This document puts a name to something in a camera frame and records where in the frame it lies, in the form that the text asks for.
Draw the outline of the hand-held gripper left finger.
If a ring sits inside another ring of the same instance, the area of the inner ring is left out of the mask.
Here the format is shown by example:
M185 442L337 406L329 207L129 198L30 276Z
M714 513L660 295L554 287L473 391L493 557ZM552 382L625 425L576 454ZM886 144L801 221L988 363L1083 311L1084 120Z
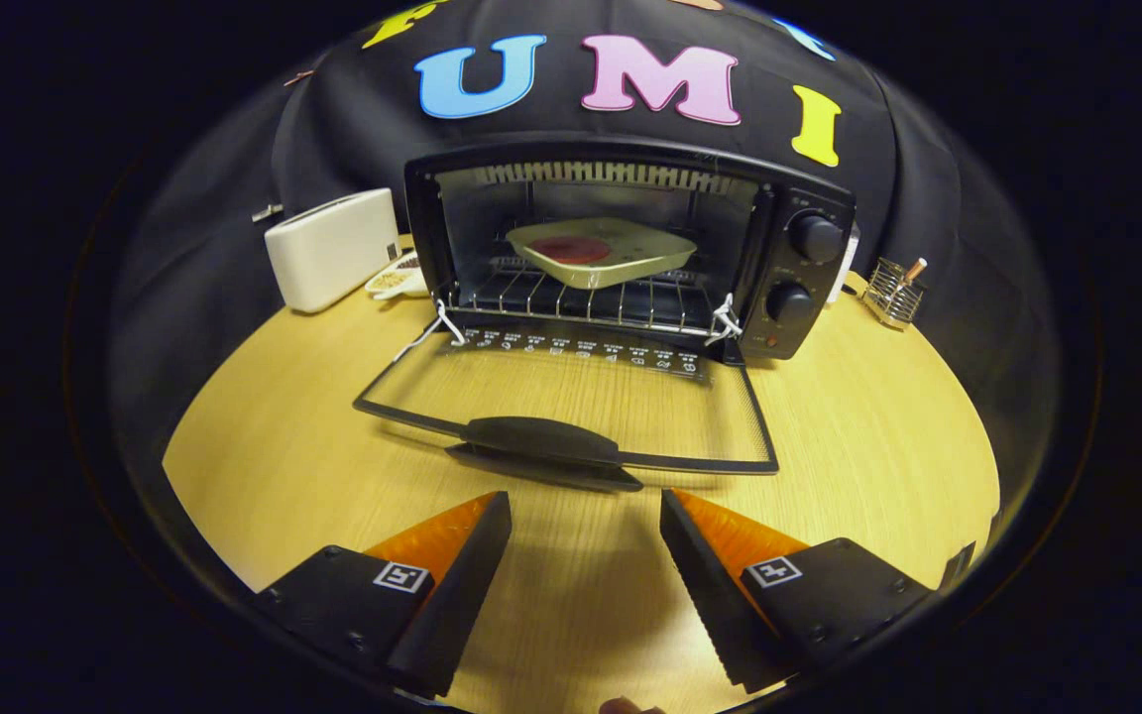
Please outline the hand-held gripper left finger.
M508 494L481 494L363 551L327 545L257 602L346 669L434 699L452 685L510 534Z

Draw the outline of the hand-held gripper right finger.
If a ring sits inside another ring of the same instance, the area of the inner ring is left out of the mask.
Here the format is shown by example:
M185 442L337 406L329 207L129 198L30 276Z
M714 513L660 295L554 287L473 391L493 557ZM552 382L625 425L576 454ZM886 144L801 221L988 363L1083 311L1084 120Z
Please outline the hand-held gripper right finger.
M847 537L807 545L666 489L660 534L726 675L754 693L864 650L932 588Z

